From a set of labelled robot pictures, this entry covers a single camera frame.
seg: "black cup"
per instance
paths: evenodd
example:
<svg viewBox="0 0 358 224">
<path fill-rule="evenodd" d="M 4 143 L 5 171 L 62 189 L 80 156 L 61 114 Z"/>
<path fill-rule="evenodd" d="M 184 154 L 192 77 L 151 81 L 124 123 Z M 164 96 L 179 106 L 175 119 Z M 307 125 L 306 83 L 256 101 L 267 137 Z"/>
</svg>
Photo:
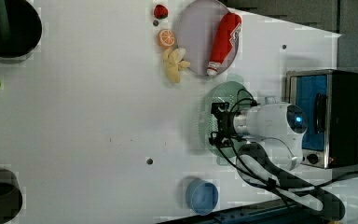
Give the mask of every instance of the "black cup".
<svg viewBox="0 0 358 224">
<path fill-rule="evenodd" d="M 26 60 L 42 36 L 42 22 L 26 0 L 0 0 L 0 62 Z"/>
<path fill-rule="evenodd" d="M 22 194 L 17 177 L 0 170 L 0 224 L 9 222 L 22 208 Z"/>
</svg>

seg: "black cable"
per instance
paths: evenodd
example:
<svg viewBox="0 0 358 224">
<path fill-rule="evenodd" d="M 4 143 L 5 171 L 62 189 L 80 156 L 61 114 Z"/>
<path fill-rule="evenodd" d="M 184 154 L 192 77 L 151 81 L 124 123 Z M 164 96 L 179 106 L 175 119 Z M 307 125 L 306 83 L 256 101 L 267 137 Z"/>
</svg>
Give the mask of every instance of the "black cable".
<svg viewBox="0 0 358 224">
<path fill-rule="evenodd" d="M 217 150 L 220 152 L 220 154 L 223 156 L 223 158 L 225 158 L 225 160 L 226 160 L 232 167 L 234 167 L 237 171 L 243 173 L 244 175 L 248 175 L 248 176 L 250 176 L 251 178 L 257 179 L 257 180 L 259 180 L 261 183 L 264 183 L 264 182 L 265 182 L 265 180 L 263 180 L 263 179 L 261 179 L 260 177 L 258 177 L 257 175 L 255 175 L 247 166 L 245 166 L 245 168 L 248 169 L 248 170 L 249 170 L 250 172 L 252 172 L 253 174 L 251 175 L 251 174 L 249 174 L 249 173 L 243 171 L 243 170 L 242 170 L 240 167 L 238 167 L 236 164 L 232 163 L 232 161 L 226 156 L 225 153 L 223 153 L 222 149 L 221 149 L 219 146 L 216 146 L 216 148 L 217 148 Z M 264 187 L 264 186 L 261 186 L 261 185 L 257 185 L 257 188 L 266 189 L 267 187 Z"/>
<path fill-rule="evenodd" d="M 245 162 L 240 158 L 240 156 L 238 155 L 237 151 L 235 150 L 234 143 L 232 142 L 232 139 L 229 138 L 229 140 L 230 140 L 230 143 L 231 143 L 231 148 L 232 148 L 232 150 L 234 151 L 234 154 L 235 154 L 235 156 L 237 157 L 237 160 L 239 160 L 240 163 L 242 164 L 242 166 L 245 167 L 245 168 L 252 174 L 252 176 L 251 176 L 252 178 L 255 178 L 255 176 L 256 176 L 257 178 L 255 178 L 255 179 L 257 179 L 257 180 L 259 180 L 261 183 L 265 184 L 265 183 L 264 183 L 265 180 L 263 180 L 262 178 L 258 177 L 258 176 L 252 171 L 252 169 L 250 169 L 250 168 L 245 164 Z M 277 190 L 277 187 L 276 187 L 275 184 L 274 184 L 274 188 L 271 189 L 270 192 L 273 193 L 273 194 L 275 194 L 275 195 L 277 195 L 278 197 L 280 197 L 280 198 L 282 199 L 284 205 L 286 205 L 287 208 L 291 209 L 289 203 L 286 201 L 285 197 Z"/>
<path fill-rule="evenodd" d="M 255 103 L 255 100 L 252 99 L 252 98 L 242 98 L 242 99 L 240 99 L 239 101 L 237 101 L 237 103 L 235 103 L 235 104 L 231 107 L 231 109 L 229 110 L 229 112 L 231 113 L 231 112 L 234 110 L 235 106 L 239 105 L 240 102 L 243 102 L 243 101 L 245 101 L 245 100 L 248 100 L 248 101 L 251 102 L 249 105 L 251 105 L 252 103 Z"/>
<path fill-rule="evenodd" d="M 245 88 L 242 88 L 242 89 L 237 91 L 237 101 L 238 101 L 238 97 L 239 97 L 241 91 L 244 91 L 244 92 L 248 93 L 251 96 L 251 98 L 254 100 L 253 95 L 249 91 L 247 91 Z"/>
</svg>

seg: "white table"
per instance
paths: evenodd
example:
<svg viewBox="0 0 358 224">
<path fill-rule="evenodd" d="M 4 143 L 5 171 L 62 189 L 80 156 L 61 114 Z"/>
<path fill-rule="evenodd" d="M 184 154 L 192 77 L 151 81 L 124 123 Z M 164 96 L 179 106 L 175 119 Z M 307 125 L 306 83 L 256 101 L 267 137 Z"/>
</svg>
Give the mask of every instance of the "white table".
<svg viewBox="0 0 358 224">
<path fill-rule="evenodd" d="M 261 103 L 281 97 L 287 70 L 336 67 L 337 36 L 242 15 L 240 53 L 225 74 L 191 71 L 173 85 L 155 34 L 191 0 L 35 0 L 44 34 L 33 58 L 0 64 L 0 168 L 18 175 L 25 206 L 12 223 L 155 223 L 188 217 L 191 176 L 213 181 L 215 210 L 277 197 L 216 163 L 197 135 L 200 101 L 228 73 Z M 155 4 L 170 16 L 152 25 Z M 154 163 L 147 165 L 152 158 Z M 313 182 L 330 171 L 302 166 Z"/>
</svg>

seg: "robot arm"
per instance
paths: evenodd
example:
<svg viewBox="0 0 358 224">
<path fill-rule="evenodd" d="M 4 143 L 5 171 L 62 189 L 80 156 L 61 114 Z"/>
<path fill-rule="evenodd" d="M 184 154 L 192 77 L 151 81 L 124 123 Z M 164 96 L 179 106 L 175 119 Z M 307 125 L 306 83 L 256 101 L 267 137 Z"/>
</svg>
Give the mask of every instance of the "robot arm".
<svg viewBox="0 0 358 224">
<path fill-rule="evenodd" d="M 237 160 L 232 164 L 243 180 L 315 216 L 358 223 L 358 178 L 314 186 L 289 173 L 303 157 L 307 119 L 301 108 L 280 103 L 236 112 L 228 109 L 228 103 L 213 104 L 218 132 L 211 134 L 210 143 L 223 154 L 220 148 L 233 147 L 231 139 L 243 141 L 238 151 L 233 147 Z"/>
</svg>

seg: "red bottle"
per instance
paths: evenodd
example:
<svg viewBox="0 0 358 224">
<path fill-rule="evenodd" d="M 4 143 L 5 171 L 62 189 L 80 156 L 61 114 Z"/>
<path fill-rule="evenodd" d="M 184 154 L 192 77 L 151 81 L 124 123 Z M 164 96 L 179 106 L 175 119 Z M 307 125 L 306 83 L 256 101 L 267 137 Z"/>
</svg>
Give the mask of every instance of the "red bottle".
<svg viewBox="0 0 358 224">
<path fill-rule="evenodd" d="M 239 15 L 230 12 L 220 21 L 208 63 L 208 76 L 217 75 L 217 69 L 233 49 L 241 31 L 241 22 L 242 19 Z"/>
</svg>

